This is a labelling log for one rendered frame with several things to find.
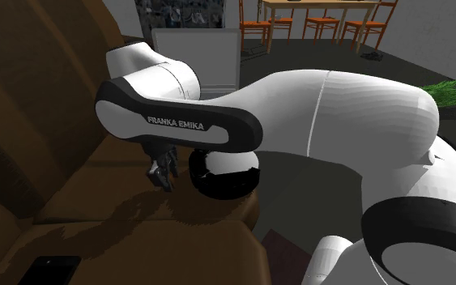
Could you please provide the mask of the dark patterned wall picture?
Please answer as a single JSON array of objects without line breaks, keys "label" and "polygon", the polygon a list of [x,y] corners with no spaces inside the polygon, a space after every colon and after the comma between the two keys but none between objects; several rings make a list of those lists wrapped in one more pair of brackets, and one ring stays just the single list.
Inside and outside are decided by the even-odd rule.
[{"label": "dark patterned wall picture", "polygon": [[134,0],[142,28],[224,28],[225,0]]}]

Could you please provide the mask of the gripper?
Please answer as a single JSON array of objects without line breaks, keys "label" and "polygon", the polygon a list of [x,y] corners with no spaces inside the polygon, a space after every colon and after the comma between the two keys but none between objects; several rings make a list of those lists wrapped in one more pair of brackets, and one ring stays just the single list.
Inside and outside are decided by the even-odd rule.
[{"label": "gripper", "polygon": [[151,167],[147,170],[147,178],[155,187],[163,187],[163,177],[157,160],[164,155],[163,166],[166,172],[164,190],[172,192],[175,179],[178,177],[178,158],[175,145],[159,142],[144,142],[143,151],[151,158]]}]

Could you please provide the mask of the light wooden dining table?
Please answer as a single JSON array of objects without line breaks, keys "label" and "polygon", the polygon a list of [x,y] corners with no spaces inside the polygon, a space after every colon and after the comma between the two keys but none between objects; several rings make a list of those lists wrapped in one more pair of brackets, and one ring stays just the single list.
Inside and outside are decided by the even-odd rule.
[{"label": "light wooden dining table", "polygon": [[374,8],[378,7],[381,3],[375,1],[359,1],[359,0],[258,0],[258,15],[257,21],[259,22],[259,15],[261,8],[263,8],[263,19],[267,20],[267,9],[271,10],[271,18],[275,17],[277,9],[342,9],[343,14],[340,20],[340,28],[343,28],[347,12],[349,10],[365,9],[366,13],[364,20],[360,27],[360,33],[363,33],[365,25],[369,19]]}]

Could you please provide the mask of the orange wooden chair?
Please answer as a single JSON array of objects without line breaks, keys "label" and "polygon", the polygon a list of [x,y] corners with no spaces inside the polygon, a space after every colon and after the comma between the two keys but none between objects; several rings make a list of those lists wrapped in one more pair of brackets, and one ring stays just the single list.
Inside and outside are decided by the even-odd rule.
[{"label": "orange wooden chair", "polygon": [[239,29],[241,30],[241,50],[244,49],[246,34],[261,34],[262,44],[268,45],[270,41],[271,24],[269,22],[258,22],[244,20],[244,3],[238,0]]},{"label": "orange wooden chair", "polygon": [[322,38],[322,34],[325,30],[332,30],[333,34],[331,37],[331,43],[335,42],[335,37],[337,35],[337,31],[339,30],[340,20],[336,18],[332,18],[327,15],[327,9],[324,10],[323,16],[318,17],[309,17],[309,10],[306,10],[305,14],[305,22],[302,32],[301,39],[305,38],[306,32],[308,28],[312,28],[314,33],[313,43],[316,44],[317,40]]},{"label": "orange wooden chair", "polygon": [[[363,21],[346,21],[343,25],[342,34],[339,40],[339,44],[343,43],[344,37],[347,32],[353,34],[351,49],[354,48],[355,44],[364,45],[370,34],[377,34],[377,43],[375,49],[378,50],[378,47],[381,43],[383,36],[385,35],[387,26],[390,22],[390,19],[394,13],[395,7],[397,6],[399,0],[379,0],[377,7],[374,9],[371,19],[367,20],[366,23]],[[386,17],[384,22],[376,21],[378,10],[381,7],[389,7],[390,12]]]},{"label": "orange wooden chair", "polygon": [[275,19],[273,19],[273,18],[268,19],[269,23],[275,24],[275,29],[287,29],[288,30],[287,43],[289,43],[289,40],[290,40],[290,34],[291,34],[292,24],[293,24],[293,15],[294,15],[294,10],[292,10],[291,16],[289,18],[285,18],[285,17],[282,17],[281,15],[277,15],[275,17]]}]

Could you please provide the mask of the small dark floor object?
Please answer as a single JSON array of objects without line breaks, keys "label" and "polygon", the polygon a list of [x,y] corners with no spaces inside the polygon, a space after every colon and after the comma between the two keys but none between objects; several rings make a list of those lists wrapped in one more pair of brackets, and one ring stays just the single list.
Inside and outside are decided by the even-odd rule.
[{"label": "small dark floor object", "polygon": [[375,61],[375,62],[381,62],[384,55],[382,53],[379,53],[377,51],[373,51],[370,53],[362,53],[360,55],[361,58],[369,60],[369,61]]}]

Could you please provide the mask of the black flat phone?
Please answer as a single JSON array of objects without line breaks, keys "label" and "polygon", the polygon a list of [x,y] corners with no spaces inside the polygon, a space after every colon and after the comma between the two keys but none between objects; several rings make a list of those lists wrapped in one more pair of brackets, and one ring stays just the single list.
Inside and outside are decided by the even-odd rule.
[{"label": "black flat phone", "polygon": [[81,261],[79,256],[37,257],[18,285],[68,285]]}]

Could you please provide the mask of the brown leather sofa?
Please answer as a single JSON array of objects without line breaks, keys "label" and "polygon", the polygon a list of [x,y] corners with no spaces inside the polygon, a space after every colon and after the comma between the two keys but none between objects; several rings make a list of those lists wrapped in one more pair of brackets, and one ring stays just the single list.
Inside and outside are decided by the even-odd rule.
[{"label": "brown leather sofa", "polygon": [[0,0],[0,285],[40,256],[80,259],[69,285],[271,285],[257,194],[201,195],[180,147],[171,193],[94,109],[123,45],[102,0]]}]

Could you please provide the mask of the green leafy plant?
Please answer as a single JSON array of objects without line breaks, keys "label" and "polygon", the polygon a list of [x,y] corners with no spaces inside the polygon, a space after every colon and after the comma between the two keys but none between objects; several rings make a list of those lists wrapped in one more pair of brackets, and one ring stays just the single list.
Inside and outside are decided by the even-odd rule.
[{"label": "green leafy plant", "polygon": [[456,79],[423,86],[421,89],[435,100],[439,108],[456,106]]}]

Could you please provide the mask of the black and white round object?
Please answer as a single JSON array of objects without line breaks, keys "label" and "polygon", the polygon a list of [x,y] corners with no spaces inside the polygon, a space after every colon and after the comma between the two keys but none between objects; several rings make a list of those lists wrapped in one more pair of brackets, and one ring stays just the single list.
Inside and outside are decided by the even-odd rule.
[{"label": "black and white round object", "polygon": [[190,179],[203,195],[234,200],[252,193],[259,184],[260,168],[253,152],[224,153],[195,149],[189,157]]}]

